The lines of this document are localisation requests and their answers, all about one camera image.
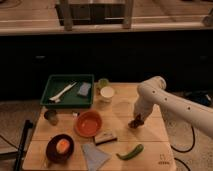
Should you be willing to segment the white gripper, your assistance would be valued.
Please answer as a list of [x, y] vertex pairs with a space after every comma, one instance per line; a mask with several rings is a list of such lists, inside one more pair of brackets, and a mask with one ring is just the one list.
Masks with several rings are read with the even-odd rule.
[[145, 121], [152, 113], [152, 108], [148, 105], [134, 105], [133, 116], [135, 119]]

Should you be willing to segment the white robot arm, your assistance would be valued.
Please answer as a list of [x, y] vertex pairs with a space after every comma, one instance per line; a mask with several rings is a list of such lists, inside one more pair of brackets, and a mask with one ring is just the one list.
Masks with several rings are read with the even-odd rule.
[[155, 76], [137, 86], [138, 99], [133, 116], [137, 126], [152, 113], [155, 104], [162, 106], [213, 138], [213, 109], [165, 91], [166, 81]]

